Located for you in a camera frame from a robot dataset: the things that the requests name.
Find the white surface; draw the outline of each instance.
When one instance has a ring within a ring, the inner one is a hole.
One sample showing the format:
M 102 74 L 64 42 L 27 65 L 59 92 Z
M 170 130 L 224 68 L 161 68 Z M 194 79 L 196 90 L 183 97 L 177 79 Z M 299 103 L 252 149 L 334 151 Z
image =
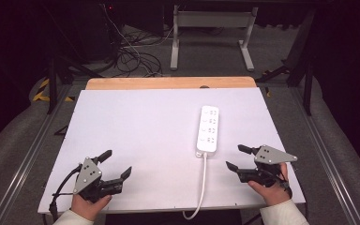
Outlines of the white surface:
M 120 176 L 129 166 L 132 174 L 123 192 L 114 195 L 103 213 L 195 209 L 201 194 L 203 159 L 195 157 L 201 107 L 220 109 L 217 151 L 207 160 L 202 209 L 263 205 L 263 199 L 240 183 L 226 161 L 253 169 L 253 156 L 237 145 L 283 145 L 259 88 L 82 91 L 67 136 L 52 169 L 39 206 L 49 203 L 67 174 L 85 157 L 108 149 L 112 156 L 98 164 L 103 180 Z M 304 203 L 291 166 L 293 200 Z M 75 176 L 62 192 L 71 192 Z M 57 200 L 58 211 L 69 209 L 71 196 Z
M 202 106 L 197 139 L 198 156 L 207 153 L 211 157 L 218 148 L 218 112 L 218 107 Z

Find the metal frame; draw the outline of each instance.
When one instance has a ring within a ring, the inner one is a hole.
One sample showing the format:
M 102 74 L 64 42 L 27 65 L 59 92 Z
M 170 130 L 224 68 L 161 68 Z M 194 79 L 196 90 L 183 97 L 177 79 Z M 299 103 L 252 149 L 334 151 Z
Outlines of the metal frame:
M 32 142 L 30 148 L 24 160 L 22 161 L 19 169 L 14 173 L 13 179 L 7 191 L 0 202 L 0 224 L 3 224 L 6 217 L 8 216 L 9 210 L 17 199 L 17 196 L 20 194 L 20 191 L 23 187 L 23 184 L 31 172 L 34 162 L 37 160 L 39 152 L 42 150 L 43 144 L 45 143 L 46 137 L 48 135 L 48 130 L 51 128 L 53 119 L 58 114 L 59 108 L 62 103 L 65 101 L 66 96 L 68 95 L 70 85 L 66 84 L 60 90 L 58 99 L 56 101 L 57 107 L 53 108 L 50 113 L 48 113 L 41 125 L 36 138 Z
M 329 150 L 327 149 L 323 139 L 315 126 L 313 118 L 309 116 L 304 111 L 304 102 L 298 90 L 296 88 L 291 88 L 292 98 L 295 100 L 296 105 L 301 114 L 306 121 L 306 124 L 310 131 L 311 139 L 315 145 L 315 150 L 317 152 L 318 157 L 320 158 L 321 164 L 326 171 L 329 182 L 332 185 L 335 194 L 337 195 L 337 199 L 343 209 L 343 212 L 348 219 L 350 224 L 360 224 L 360 215 L 356 208 L 356 205 L 353 202 L 352 196 L 349 193 L 349 190 L 346 187 L 346 184 L 343 178 L 336 167 L 336 164 L 332 157 L 329 154 Z
M 179 27 L 246 27 L 247 32 L 243 40 L 239 40 L 239 47 L 244 56 L 248 71 L 254 71 L 254 66 L 248 51 L 250 34 L 256 20 L 258 8 L 251 12 L 211 12 L 211 11 L 178 11 L 174 6 L 173 11 L 173 44 L 171 70 L 177 70 L 180 41 L 178 38 Z

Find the metal stand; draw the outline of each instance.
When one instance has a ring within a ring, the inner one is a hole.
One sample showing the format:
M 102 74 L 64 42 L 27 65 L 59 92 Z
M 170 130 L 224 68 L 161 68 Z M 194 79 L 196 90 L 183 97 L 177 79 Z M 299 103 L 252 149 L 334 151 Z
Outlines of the metal stand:
M 309 108 L 311 89 L 312 89 L 312 58 L 313 51 L 306 50 L 306 42 L 309 35 L 309 30 L 314 20 L 315 8 L 312 8 L 306 18 L 303 20 L 300 26 L 299 32 L 297 33 L 296 39 L 292 45 L 292 48 L 288 54 L 287 59 L 283 62 L 282 67 L 279 67 L 271 72 L 266 72 L 261 78 L 256 79 L 256 83 L 265 83 L 268 80 L 276 77 L 281 73 L 290 71 L 290 76 L 287 80 L 288 86 L 297 86 L 303 77 L 306 76 L 305 90 L 303 96 L 303 106 L 308 115 L 311 115 Z
M 257 16 L 257 7 L 252 12 L 209 12 L 209 11 L 178 11 L 174 6 L 173 11 L 173 44 L 171 70 L 177 70 L 179 54 L 179 27 L 246 27 L 247 33 L 243 40 L 239 40 L 242 55 L 248 71 L 253 71 L 254 66 L 248 52 L 248 42 Z
M 56 75 L 60 78 L 62 84 L 72 84 L 74 78 L 72 77 L 69 67 L 78 69 L 80 72 L 88 75 L 91 78 L 100 78 L 101 76 L 96 72 L 84 67 L 75 61 L 65 56 L 55 56 L 49 63 L 49 95 L 50 104 L 48 114 L 50 114 L 57 105 L 57 79 Z

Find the power strip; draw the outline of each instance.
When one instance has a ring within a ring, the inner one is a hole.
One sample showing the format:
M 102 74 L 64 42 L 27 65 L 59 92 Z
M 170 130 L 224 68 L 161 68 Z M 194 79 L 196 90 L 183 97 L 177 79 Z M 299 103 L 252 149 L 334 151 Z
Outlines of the power strip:
M 202 106 L 200 128 L 198 130 L 197 158 L 203 153 L 211 157 L 218 148 L 218 107 Z

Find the white cable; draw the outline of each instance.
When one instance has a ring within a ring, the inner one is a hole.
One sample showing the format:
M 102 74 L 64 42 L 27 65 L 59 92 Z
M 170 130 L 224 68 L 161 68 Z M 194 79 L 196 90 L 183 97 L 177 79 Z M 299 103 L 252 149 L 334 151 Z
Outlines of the white cable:
M 163 42 L 165 42 L 167 39 L 172 39 L 172 38 L 169 38 L 169 35 L 171 34 L 172 30 L 173 30 L 173 27 L 169 31 L 168 35 L 164 39 L 162 39 L 162 41 L 160 41 L 157 44 L 134 45 L 134 46 L 131 46 L 131 47 L 124 47 L 124 48 L 139 48 L 139 47 L 147 47 L 147 46 L 158 46 L 158 45 L 162 44 Z M 143 40 L 138 41 L 137 43 L 145 42 L 145 41 L 152 40 L 152 39 L 157 39 L 157 38 L 143 39 Z
M 206 159 L 207 159 L 207 153 L 203 153 L 203 180 L 202 180 L 202 193 L 200 198 L 200 203 L 198 204 L 197 209 L 195 210 L 194 214 L 192 214 L 191 217 L 186 216 L 186 212 L 183 211 L 183 217 L 187 220 L 191 220 L 197 216 L 198 212 L 200 211 L 201 204 L 203 203 L 203 193 L 204 193 L 204 183 L 206 180 Z
M 118 32 L 118 34 L 127 42 L 127 44 L 130 46 L 130 48 L 133 49 L 134 52 L 136 52 L 137 54 L 137 65 L 140 64 L 140 54 L 139 52 L 137 52 L 137 50 L 128 42 L 128 40 L 125 38 L 125 36 L 122 35 L 122 33 L 119 31 L 118 27 L 115 25 L 115 23 L 110 19 L 110 16 L 108 15 L 107 13 L 107 9 L 105 8 L 105 5 L 104 4 L 100 4 L 100 6 L 104 9 L 104 13 L 107 17 L 107 19 L 110 21 L 110 23 L 115 27 L 116 31 Z

